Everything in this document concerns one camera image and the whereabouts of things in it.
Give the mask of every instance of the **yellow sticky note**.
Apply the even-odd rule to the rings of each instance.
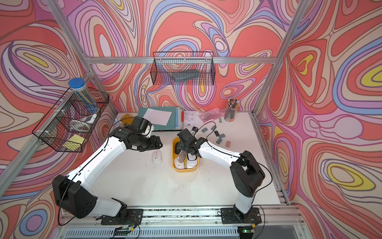
[[[129,114],[125,114],[124,116],[121,117],[121,121],[125,125],[130,125],[133,122],[133,119],[134,117]]]
[[[85,138],[79,136],[79,135],[73,135],[68,141],[66,141],[63,146],[69,150],[75,151],[78,149],[81,144],[84,142]]]

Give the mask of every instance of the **psychedelic wallpaper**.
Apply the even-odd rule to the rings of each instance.
[[[227,76],[216,72],[215,84],[205,86],[153,86],[150,64],[95,64],[93,68],[118,112],[152,106],[181,106],[188,111],[223,109],[233,97],[240,100],[240,110],[250,111],[270,64],[227,64]]]
[[[155,51],[205,51],[218,57],[276,56],[294,0],[66,1],[63,12],[91,57],[145,57]],[[238,98],[253,109],[270,65],[218,64],[214,86],[153,86],[150,64],[96,64],[117,111],[181,106],[225,108]]]
[[[0,168],[30,139],[33,128],[85,74],[73,49],[41,0],[0,1]],[[78,167],[105,140],[106,109],[83,153],[41,145],[0,198],[0,238],[47,238],[57,225],[52,179]]]
[[[314,0],[257,112],[314,238],[382,238],[382,1]]]

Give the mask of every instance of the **white computer mouse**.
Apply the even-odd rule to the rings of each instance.
[[[160,150],[155,150],[152,152],[152,163],[157,165],[162,162],[162,152]]]

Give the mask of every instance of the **hanging wire basket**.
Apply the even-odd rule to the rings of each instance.
[[[36,130],[42,121],[46,120],[48,113],[55,106],[40,120],[32,133],[57,152],[81,153],[109,103],[109,95],[107,93],[90,87],[89,91],[94,96],[99,107],[96,113],[88,112],[78,96],[72,94],[65,105],[55,113],[52,121],[46,128]],[[87,117],[92,119],[91,123],[87,121]]]
[[[153,52],[151,66],[153,85],[213,85],[214,53]]]

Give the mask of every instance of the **mounting plate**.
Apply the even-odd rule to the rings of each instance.
[[[141,224],[143,209],[126,209],[126,212],[129,220],[119,217],[101,216],[99,217],[99,219],[102,219],[101,225],[127,225],[133,223],[131,220],[135,221],[135,218],[137,218],[138,225]]]
[[[261,216],[260,211],[258,208],[252,207],[250,211],[247,213],[246,218],[240,222],[236,219],[234,213],[234,208],[221,208],[220,211],[222,212],[222,223],[223,224],[255,224],[258,225],[261,223]]]

